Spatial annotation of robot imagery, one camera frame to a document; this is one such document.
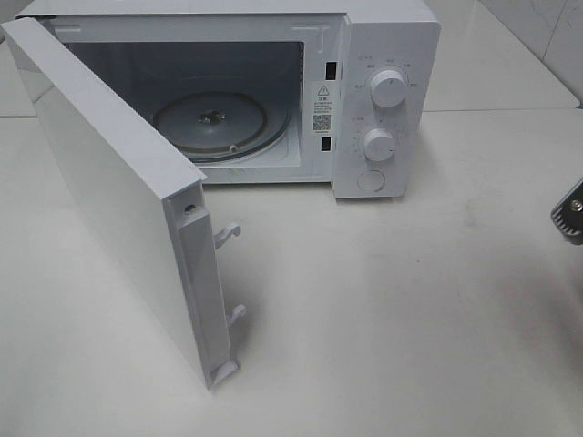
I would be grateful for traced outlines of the white microwave oven body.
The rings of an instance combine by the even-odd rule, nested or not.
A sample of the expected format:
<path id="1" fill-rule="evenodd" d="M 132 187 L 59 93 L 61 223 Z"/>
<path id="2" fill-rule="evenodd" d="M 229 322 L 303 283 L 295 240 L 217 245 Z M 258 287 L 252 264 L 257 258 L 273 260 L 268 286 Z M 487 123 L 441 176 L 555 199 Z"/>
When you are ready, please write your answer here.
<path id="1" fill-rule="evenodd" d="M 20 18 L 44 25 L 152 127 L 165 105 L 207 91 L 289 108 L 285 133 L 244 158 L 195 163 L 179 151 L 204 183 L 328 183 L 337 198 L 406 190 L 441 31 L 422 1 L 35 1 L 10 21 Z M 386 66 L 407 79 L 397 107 L 371 99 Z M 397 142 L 383 162 L 363 152 L 376 128 Z M 381 191 L 359 189 L 366 170 L 384 174 Z"/>

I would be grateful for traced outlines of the glass microwave turntable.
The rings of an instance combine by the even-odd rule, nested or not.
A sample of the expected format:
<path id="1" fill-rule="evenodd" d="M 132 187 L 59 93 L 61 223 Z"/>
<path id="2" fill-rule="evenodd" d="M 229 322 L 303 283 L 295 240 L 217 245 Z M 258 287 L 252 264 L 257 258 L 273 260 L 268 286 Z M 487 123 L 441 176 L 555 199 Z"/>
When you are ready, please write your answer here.
<path id="1" fill-rule="evenodd" d="M 161 108 L 153 127 L 195 163 L 244 158 L 274 143 L 290 123 L 290 110 L 244 93 L 207 91 Z"/>

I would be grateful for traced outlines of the round white door button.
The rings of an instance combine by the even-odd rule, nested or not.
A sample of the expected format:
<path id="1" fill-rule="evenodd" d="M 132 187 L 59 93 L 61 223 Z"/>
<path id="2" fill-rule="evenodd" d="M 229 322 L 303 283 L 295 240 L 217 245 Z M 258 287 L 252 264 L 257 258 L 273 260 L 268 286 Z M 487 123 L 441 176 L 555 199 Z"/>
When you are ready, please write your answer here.
<path id="1" fill-rule="evenodd" d="M 385 176 L 378 170 L 366 170 L 357 179 L 359 189 L 367 192 L 378 192 L 384 188 Z"/>

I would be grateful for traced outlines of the white microwave door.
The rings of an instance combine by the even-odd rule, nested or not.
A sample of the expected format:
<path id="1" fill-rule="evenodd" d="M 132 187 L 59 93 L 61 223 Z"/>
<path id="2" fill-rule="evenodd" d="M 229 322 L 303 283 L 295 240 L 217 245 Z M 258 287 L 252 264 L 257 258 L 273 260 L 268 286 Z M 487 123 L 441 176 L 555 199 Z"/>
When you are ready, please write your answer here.
<path id="1" fill-rule="evenodd" d="M 37 118 L 83 217 L 179 349 L 212 388 L 238 368 L 203 173 L 41 23 L 2 24 Z"/>

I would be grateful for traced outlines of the white round knob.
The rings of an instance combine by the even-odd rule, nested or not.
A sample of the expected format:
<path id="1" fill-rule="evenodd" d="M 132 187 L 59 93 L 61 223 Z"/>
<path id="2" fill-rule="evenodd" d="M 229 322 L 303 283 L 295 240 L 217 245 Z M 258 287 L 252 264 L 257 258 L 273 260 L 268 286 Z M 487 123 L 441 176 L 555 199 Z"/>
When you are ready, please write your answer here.
<path id="1" fill-rule="evenodd" d="M 405 99 L 408 85 L 403 69 L 386 66 L 372 75 L 369 88 L 371 99 L 378 107 L 392 108 Z"/>
<path id="2" fill-rule="evenodd" d="M 397 142 L 390 132 L 376 128 L 364 135 L 363 152 L 368 160 L 383 162 L 394 155 L 396 144 Z"/>

